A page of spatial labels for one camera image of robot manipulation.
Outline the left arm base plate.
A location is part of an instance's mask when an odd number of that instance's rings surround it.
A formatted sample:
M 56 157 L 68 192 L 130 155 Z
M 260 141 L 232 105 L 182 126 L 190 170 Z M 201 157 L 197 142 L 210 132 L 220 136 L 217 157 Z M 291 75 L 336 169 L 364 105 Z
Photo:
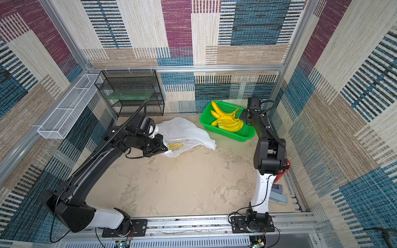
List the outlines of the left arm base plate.
M 105 228 L 102 232 L 102 238 L 127 238 L 127 237 L 144 237 L 146 234 L 148 219 L 132 219 L 124 221 L 119 228 Z

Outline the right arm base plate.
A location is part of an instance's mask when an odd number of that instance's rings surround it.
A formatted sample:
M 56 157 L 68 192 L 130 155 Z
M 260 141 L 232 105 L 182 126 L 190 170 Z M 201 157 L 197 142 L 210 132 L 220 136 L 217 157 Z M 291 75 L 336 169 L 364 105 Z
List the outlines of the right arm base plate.
M 232 226 L 234 234 L 241 233 L 272 233 L 276 231 L 272 217 L 267 214 L 260 214 L 259 219 L 251 218 L 248 220 L 246 216 L 232 214 L 228 221 Z

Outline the yellow banana bunch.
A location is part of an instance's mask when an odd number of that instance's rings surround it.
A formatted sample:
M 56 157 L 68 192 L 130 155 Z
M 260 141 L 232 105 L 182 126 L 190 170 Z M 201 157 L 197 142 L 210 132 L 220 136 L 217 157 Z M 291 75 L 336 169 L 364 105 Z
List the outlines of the yellow banana bunch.
M 216 118 L 210 125 L 212 127 L 218 127 L 219 129 L 235 133 L 240 131 L 244 123 L 240 119 L 236 118 L 237 111 L 240 110 L 240 107 L 235 109 L 231 113 L 224 112 L 215 101 L 211 102 L 213 110 L 211 110 L 211 114 Z

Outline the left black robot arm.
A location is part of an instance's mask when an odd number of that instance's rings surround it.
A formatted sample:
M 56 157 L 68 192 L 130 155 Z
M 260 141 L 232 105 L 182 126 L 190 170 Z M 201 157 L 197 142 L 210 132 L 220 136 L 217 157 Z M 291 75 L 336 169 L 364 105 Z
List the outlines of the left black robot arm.
M 129 155 L 132 149 L 140 150 L 142 158 L 167 152 L 168 148 L 163 136 L 156 130 L 155 122 L 140 113 L 146 110 L 147 103 L 145 100 L 121 126 L 110 127 L 99 146 L 66 181 L 53 191 L 43 192 L 43 204 L 71 232 L 103 228 L 120 237 L 129 236 L 132 232 L 130 215 L 118 208 L 91 207 L 86 203 L 86 198 L 121 155 Z

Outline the white plastic bag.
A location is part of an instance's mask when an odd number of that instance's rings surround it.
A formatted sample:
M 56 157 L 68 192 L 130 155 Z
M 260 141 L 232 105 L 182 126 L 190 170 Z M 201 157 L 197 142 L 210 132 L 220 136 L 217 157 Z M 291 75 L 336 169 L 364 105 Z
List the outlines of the white plastic bag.
M 217 146 L 216 141 L 205 130 L 182 117 L 156 124 L 155 131 L 163 136 L 163 143 L 167 148 L 161 155 L 169 158 L 175 158 L 196 146 L 202 145 L 212 150 Z

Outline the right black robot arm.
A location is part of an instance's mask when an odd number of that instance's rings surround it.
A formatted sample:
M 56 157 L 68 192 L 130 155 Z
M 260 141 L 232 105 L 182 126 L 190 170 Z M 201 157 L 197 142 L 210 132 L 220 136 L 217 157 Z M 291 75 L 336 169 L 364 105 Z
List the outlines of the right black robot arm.
M 269 213 L 271 188 L 286 159 L 286 142 L 278 137 L 268 120 L 267 113 L 274 107 L 272 100 L 261 101 L 259 97 L 250 97 L 247 108 L 239 118 L 254 127 L 258 136 L 253 157 L 257 181 L 254 197 L 246 211 L 247 219 L 258 220 Z

